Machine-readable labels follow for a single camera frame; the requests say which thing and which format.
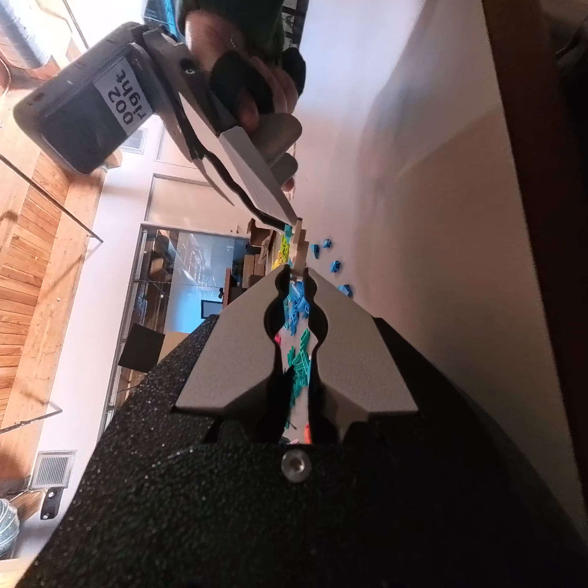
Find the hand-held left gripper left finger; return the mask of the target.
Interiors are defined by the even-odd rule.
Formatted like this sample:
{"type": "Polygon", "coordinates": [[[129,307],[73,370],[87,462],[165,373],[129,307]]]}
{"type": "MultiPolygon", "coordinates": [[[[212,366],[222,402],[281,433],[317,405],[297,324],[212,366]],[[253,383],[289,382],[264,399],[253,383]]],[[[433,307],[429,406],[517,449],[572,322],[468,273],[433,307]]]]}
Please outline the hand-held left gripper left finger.
{"type": "Polygon", "coordinates": [[[290,267],[280,266],[229,303],[184,385],[175,407],[197,415],[257,424],[268,411],[268,388],[283,368],[275,336],[285,322],[290,267]]]}

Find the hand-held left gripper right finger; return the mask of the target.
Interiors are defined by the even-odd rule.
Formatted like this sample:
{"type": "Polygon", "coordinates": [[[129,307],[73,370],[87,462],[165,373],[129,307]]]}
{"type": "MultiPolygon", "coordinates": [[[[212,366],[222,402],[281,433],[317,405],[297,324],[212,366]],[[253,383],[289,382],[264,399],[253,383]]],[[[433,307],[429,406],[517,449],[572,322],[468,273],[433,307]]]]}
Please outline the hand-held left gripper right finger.
{"type": "Polygon", "coordinates": [[[308,415],[311,432],[347,433],[357,422],[415,415],[418,407],[371,314],[317,271],[305,270],[308,328],[316,338],[308,415]]]}

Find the white stepped lego assembly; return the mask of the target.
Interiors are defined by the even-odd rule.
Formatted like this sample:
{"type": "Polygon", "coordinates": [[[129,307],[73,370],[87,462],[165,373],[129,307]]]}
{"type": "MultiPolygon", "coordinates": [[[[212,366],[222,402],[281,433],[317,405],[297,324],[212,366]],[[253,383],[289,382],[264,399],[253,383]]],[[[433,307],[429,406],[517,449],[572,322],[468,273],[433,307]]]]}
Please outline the white stepped lego assembly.
{"type": "Polygon", "coordinates": [[[306,240],[306,230],[303,227],[303,219],[298,218],[292,229],[290,238],[289,261],[291,261],[291,276],[295,279],[302,279],[307,261],[309,242],[306,240]]]}

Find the pile of teal lego pieces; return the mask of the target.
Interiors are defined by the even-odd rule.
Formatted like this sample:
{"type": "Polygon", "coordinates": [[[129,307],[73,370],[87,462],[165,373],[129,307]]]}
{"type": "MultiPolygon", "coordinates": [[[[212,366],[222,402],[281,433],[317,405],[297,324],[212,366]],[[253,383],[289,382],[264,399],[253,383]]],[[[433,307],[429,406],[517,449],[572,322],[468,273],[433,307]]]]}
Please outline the pile of teal lego pieces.
{"type": "Polygon", "coordinates": [[[288,368],[293,367],[293,381],[290,392],[290,408],[294,408],[296,401],[302,393],[304,387],[307,387],[311,376],[311,357],[308,351],[308,345],[311,338],[311,331],[306,327],[303,331],[298,350],[293,345],[288,348],[286,354],[288,368]]]}

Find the pile of blue lego pieces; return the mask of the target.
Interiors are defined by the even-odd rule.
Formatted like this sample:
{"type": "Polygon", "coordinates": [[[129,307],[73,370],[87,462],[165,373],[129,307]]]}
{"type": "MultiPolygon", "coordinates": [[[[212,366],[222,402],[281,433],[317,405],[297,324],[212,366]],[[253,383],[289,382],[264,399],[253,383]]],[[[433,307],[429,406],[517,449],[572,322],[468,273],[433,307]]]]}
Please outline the pile of blue lego pieces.
{"type": "Polygon", "coordinates": [[[291,336],[294,336],[298,328],[299,319],[307,320],[310,313],[310,305],[305,298],[303,281],[290,281],[289,293],[283,307],[285,313],[284,328],[291,336]]]}

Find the person's right hand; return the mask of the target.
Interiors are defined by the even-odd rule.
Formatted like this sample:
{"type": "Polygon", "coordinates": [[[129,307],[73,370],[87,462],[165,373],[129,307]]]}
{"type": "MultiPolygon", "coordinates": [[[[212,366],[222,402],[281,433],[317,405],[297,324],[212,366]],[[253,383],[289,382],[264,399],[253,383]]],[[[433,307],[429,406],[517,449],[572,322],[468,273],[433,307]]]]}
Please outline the person's right hand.
{"type": "Polygon", "coordinates": [[[185,33],[187,47],[207,77],[221,57],[235,52],[268,84],[274,111],[294,113],[299,96],[293,79],[279,65],[264,61],[248,50],[245,36],[237,26],[213,12],[197,10],[187,14],[185,33]]]}

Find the brown cardboard boxes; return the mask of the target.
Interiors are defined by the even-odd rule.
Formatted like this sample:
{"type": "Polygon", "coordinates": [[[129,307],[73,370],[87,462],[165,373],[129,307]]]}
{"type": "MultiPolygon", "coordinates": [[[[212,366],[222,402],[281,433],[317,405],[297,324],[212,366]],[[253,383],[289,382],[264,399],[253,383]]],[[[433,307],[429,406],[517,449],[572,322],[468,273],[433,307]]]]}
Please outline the brown cardboard boxes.
{"type": "Polygon", "coordinates": [[[254,218],[250,219],[247,225],[247,254],[254,255],[254,275],[266,275],[270,249],[276,235],[274,229],[259,227],[254,218]]]}

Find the wood-edged desk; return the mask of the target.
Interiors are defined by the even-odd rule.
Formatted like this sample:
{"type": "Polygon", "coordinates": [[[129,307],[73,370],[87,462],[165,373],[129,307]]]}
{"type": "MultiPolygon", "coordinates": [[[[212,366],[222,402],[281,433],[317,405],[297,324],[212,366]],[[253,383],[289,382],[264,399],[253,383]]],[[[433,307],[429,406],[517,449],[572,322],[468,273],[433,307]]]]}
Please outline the wood-edged desk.
{"type": "Polygon", "coordinates": [[[225,277],[224,277],[224,288],[223,288],[223,297],[222,297],[222,305],[223,308],[226,308],[230,303],[232,303],[236,298],[238,298],[243,293],[243,288],[241,286],[241,275],[233,275],[232,268],[226,268],[225,277]]]}

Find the black mesh chair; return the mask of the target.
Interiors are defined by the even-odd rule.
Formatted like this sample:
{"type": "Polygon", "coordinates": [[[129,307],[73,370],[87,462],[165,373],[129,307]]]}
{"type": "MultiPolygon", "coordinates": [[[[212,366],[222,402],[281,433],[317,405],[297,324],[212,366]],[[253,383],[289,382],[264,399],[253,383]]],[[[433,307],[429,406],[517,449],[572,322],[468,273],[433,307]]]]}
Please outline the black mesh chair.
{"type": "Polygon", "coordinates": [[[158,363],[165,334],[134,323],[124,343],[117,365],[147,373],[158,363]]]}

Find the silver air duct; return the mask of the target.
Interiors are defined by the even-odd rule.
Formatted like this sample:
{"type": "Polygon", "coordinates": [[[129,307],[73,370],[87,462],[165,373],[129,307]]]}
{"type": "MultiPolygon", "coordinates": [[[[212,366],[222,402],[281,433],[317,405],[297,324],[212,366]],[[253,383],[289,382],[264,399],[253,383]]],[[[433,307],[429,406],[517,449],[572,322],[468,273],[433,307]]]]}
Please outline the silver air duct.
{"type": "Polygon", "coordinates": [[[20,529],[18,509],[1,498],[1,560],[10,559],[20,529]]]}

